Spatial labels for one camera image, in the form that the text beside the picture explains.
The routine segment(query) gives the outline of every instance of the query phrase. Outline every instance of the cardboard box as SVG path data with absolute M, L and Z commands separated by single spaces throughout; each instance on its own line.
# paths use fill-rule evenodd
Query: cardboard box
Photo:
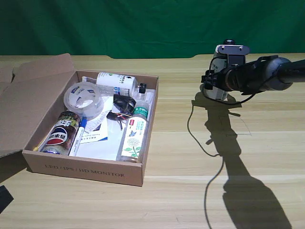
M 94 71 L 75 71 L 69 54 L 21 65 L 13 83 L 0 97 L 0 154 L 23 150 L 22 154 L 34 173 L 142 186 L 157 103 L 157 76 L 127 74 L 156 90 L 140 163 L 32 151 L 65 110 L 65 91 L 80 82 L 83 76 L 96 78 L 97 75 Z

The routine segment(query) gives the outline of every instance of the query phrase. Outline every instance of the wooden table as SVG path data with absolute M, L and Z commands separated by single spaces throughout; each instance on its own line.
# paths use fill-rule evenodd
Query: wooden table
M 280 56 L 305 59 L 304 53 Z M 38 58 L 0 56 L 0 67 Z M 144 185 L 34 174 L 14 154 L 0 160 L 0 182 L 14 197 L 0 228 L 303 229 L 305 84 L 258 94 L 242 107 L 215 104 L 199 93 L 211 58 L 73 56 L 76 69 L 160 77 Z M 207 153 L 223 157 L 208 156 L 188 132 L 192 105 L 191 133 Z

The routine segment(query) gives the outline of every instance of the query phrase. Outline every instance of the green screen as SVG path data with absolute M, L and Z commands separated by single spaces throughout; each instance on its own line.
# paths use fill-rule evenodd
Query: green screen
M 305 52 L 304 0 L 0 0 L 0 55 L 188 58 L 224 39 Z

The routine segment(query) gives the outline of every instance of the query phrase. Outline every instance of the blue marker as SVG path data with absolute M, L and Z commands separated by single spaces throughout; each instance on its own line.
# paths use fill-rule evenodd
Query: blue marker
M 82 135 L 85 131 L 86 125 L 87 125 L 87 119 L 83 118 L 81 120 L 80 127 L 78 128 L 77 134 L 75 136 L 75 139 L 74 139 L 73 145 L 71 147 L 69 156 L 76 156 L 78 147 L 80 146 L 80 143 L 81 143 L 81 137 L 82 137 Z

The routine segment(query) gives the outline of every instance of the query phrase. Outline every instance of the plastic bottle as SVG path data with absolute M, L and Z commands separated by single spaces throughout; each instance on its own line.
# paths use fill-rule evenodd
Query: plastic bottle
M 147 135 L 149 104 L 145 101 L 146 85 L 141 84 L 133 116 L 127 119 L 117 160 L 139 162 Z

